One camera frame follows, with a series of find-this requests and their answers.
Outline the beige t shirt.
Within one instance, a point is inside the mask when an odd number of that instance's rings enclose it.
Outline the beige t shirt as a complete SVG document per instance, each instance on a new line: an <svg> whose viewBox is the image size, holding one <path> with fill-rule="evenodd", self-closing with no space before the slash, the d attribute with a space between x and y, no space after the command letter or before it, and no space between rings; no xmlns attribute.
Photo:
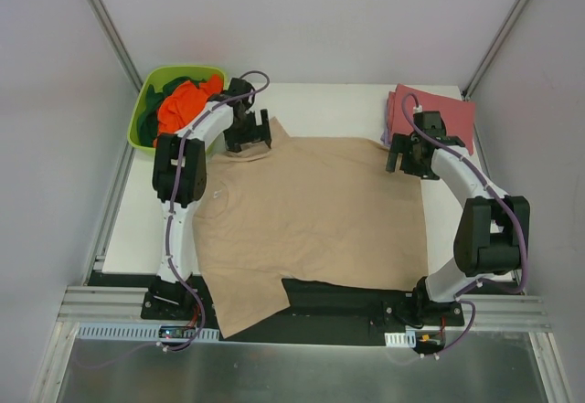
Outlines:
<svg viewBox="0 0 585 403"><path fill-rule="evenodd" d="M292 137L214 155L194 216L200 273L230 337L286 309L283 280L409 290L428 272L420 181L365 138Z"/></svg>

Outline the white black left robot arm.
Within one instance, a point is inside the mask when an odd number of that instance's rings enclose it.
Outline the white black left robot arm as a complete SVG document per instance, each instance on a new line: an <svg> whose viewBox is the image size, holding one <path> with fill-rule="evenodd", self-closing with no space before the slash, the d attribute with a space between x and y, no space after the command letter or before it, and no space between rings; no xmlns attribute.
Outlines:
<svg viewBox="0 0 585 403"><path fill-rule="evenodd" d="M207 187L207 150L218 137L232 153L251 143L271 146L268 111L260 110L257 121L251 109L256 95L269 85L264 72L245 72L212 96L185 127L159 136L152 186L162 207L164 242L148 292L172 319L187 318L197 299L187 281L197 268L193 216Z"/></svg>

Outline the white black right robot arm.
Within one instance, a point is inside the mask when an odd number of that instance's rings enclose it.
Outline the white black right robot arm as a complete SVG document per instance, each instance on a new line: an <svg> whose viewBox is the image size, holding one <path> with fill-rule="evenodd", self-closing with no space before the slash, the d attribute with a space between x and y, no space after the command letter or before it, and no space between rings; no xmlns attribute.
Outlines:
<svg viewBox="0 0 585 403"><path fill-rule="evenodd" d="M412 131L393 136L388 171L441 180L463 209L451 259L393 309L399 322L421 328L453 314L456 301L476 286L525 268L530 205L487 178L463 141L448 135L438 112L415 107L405 116Z"/></svg>

